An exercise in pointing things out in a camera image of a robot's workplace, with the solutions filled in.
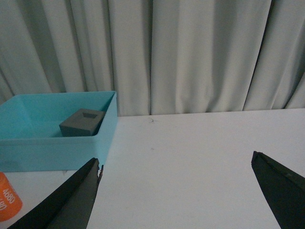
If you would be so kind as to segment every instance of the orange object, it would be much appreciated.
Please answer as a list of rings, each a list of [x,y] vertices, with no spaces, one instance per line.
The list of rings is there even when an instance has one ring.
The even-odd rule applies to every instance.
[[[10,185],[5,174],[0,172],[0,222],[12,218],[21,208],[21,199]]]

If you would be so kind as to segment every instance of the plastic bin rim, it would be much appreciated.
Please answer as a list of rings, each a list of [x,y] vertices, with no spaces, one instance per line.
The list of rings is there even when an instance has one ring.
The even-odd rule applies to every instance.
[[[116,98],[116,91],[99,91],[99,92],[65,92],[65,93],[44,93],[44,94],[18,94],[13,96],[11,99],[18,99],[23,96],[35,96],[35,95],[55,95],[55,94],[96,94],[96,93],[112,93],[111,102],[113,98]],[[16,146],[16,145],[48,145],[48,144],[70,144],[70,143],[89,143],[96,142],[100,138],[100,131],[94,136],[76,136],[76,137],[44,137],[44,138],[12,138],[12,139],[0,139],[1,146]]]

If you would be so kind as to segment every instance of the hollow square block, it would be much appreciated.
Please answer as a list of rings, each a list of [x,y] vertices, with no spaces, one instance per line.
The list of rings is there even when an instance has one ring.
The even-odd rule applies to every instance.
[[[59,125],[61,134],[63,137],[93,136],[97,134],[104,116],[104,111],[80,109]]]

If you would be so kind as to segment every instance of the white surface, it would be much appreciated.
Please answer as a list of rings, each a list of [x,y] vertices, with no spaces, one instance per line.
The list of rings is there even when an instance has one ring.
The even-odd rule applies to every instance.
[[[305,109],[121,117],[88,229],[280,229],[251,168],[305,176]]]

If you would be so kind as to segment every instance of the gray cube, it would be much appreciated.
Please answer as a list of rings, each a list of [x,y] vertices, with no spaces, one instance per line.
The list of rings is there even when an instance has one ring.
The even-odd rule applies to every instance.
[[[93,136],[100,129],[104,111],[80,109],[63,121],[59,127],[63,137]]]

